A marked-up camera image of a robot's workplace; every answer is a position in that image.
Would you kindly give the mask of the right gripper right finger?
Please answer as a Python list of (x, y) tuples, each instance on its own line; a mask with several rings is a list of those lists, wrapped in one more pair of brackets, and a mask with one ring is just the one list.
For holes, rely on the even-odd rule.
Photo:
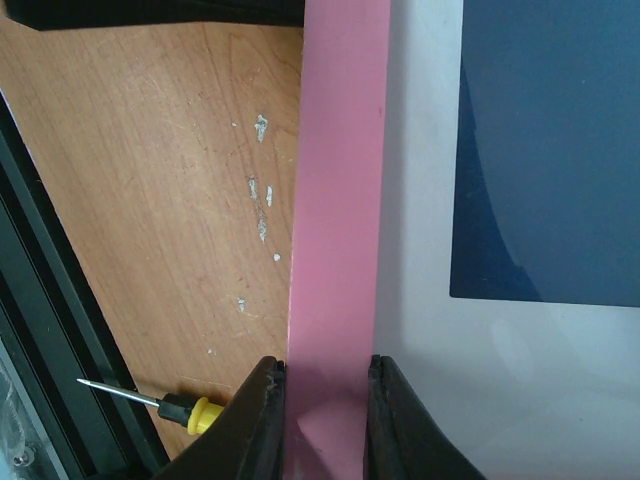
[(374, 355), (368, 370), (367, 479), (482, 479), (449, 441), (396, 362)]

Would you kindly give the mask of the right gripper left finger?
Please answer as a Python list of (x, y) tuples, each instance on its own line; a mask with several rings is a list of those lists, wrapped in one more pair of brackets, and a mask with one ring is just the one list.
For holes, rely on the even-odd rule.
[(155, 477), (280, 479), (284, 402), (284, 363), (264, 357), (212, 426)]

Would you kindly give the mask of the yellow handled screwdriver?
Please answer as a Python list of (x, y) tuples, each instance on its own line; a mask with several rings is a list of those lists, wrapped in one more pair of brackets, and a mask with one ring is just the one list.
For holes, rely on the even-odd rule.
[(87, 379), (78, 378), (77, 382), (129, 401), (153, 407), (157, 410), (160, 418), (181, 425), (189, 435), (200, 435), (206, 432), (224, 409), (223, 406), (210, 402), (206, 397), (195, 399), (167, 393), (162, 398), (155, 398)]

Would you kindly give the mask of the sunset photo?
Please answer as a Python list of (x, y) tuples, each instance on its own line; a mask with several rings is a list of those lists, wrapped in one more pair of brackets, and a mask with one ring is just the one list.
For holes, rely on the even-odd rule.
[(639, 303), (639, 5), (463, 6), (450, 294)]

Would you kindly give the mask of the pink picture frame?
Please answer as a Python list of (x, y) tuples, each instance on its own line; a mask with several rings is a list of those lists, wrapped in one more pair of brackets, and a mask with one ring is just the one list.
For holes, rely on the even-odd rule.
[(306, 5), (287, 479), (365, 476), (376, 353), (490, 478), (639, 475), (639, 303), (450, 294), (466, 2)]

